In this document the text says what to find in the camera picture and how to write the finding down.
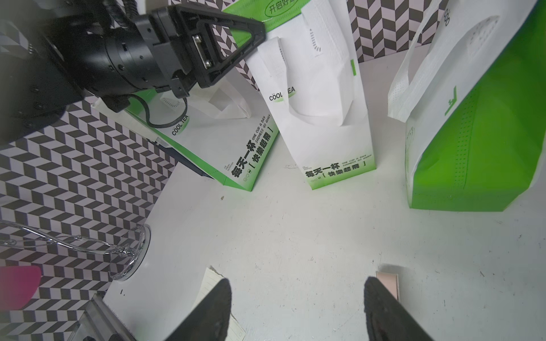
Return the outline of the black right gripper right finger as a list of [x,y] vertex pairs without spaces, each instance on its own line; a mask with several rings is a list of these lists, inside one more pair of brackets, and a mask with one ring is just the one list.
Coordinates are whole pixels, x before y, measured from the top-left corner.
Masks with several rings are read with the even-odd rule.
[[371,341],[433,341],[376,277],[365,282],[364,312]]

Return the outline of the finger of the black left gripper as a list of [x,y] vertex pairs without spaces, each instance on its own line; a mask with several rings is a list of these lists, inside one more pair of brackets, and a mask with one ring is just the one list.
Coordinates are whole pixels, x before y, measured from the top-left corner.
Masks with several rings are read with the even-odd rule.
[[176,3],[175,10],[196,54],[199,85],[210,87],[234,70],[257,88],[246,60],[265,41],[262,22],[202,3]]

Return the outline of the pink stapler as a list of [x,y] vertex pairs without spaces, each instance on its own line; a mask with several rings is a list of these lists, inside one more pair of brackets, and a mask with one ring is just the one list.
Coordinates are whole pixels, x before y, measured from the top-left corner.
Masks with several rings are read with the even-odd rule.
[[384,285],[385,288],[395,297],[400,300],[399,276],[398,274],[377,271],[376,277]]

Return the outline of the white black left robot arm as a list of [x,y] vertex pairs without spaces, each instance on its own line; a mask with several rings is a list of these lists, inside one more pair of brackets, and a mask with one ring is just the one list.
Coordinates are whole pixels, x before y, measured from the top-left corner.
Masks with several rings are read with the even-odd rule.
[[3,1],[1,22],[29,43],[1,54],[1,143],[55,124],[87,93],[122,111],[142,90],[186,99],[266,38],[262,22],[193,2],[139,14],[135,1]]

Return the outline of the navy and cream tote bag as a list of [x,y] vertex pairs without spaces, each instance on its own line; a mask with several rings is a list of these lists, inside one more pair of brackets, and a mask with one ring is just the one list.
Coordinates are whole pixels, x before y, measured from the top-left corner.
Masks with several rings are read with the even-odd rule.
[[174,158],[177,163],[181,163],[182,165],[186,166],[187,169],[193,171],[199,176],[211,178],[211,176],[209,176],[205,171],[201,170],[192,161],[187,159],[185,156],[183,156],[180,152],[178,152],[175,148],[170,146],[167,142],[165,142],[161,138],[159,137],[156,138],[153,141],[153,143],[156,146],[158,146],[166,155],[169,155],[170,157]]

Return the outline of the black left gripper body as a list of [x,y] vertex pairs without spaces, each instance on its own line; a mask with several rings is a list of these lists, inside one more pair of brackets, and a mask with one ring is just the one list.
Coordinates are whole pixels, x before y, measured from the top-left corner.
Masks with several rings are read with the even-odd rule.
[[185,45],[181,17],[174,6],[155,9],[136,18],[136,28],[159,68],[157,92],[172,91],[177,98],[190,96],[196,85],[191,53]]

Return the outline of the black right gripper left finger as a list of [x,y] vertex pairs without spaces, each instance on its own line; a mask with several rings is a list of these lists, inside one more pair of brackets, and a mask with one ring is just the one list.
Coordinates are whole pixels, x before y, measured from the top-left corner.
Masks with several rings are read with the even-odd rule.
[[223,278],[166,340],[226,340],[231,306],[230,281]]

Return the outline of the green white tea bag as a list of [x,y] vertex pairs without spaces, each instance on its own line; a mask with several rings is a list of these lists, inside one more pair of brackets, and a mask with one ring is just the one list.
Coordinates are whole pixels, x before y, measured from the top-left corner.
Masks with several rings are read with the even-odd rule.
[[505,210],[545,161],[544,1],[449,1],[410,75],[414,52],[388,93],[406,125],[409,206]]
[[186,99],[173,92],[139,92],[155,124],[146,123],[136,99],[123,111],[113,112],[102,99],[94,108],[170,151],[188,159],[224,186],[251,191],[279,129],[260,93],[236,70],[211,88],[194,87]]
[[375,169],[368,108],[345,1],[236,1],[264,24],[245,62],[312,189]]

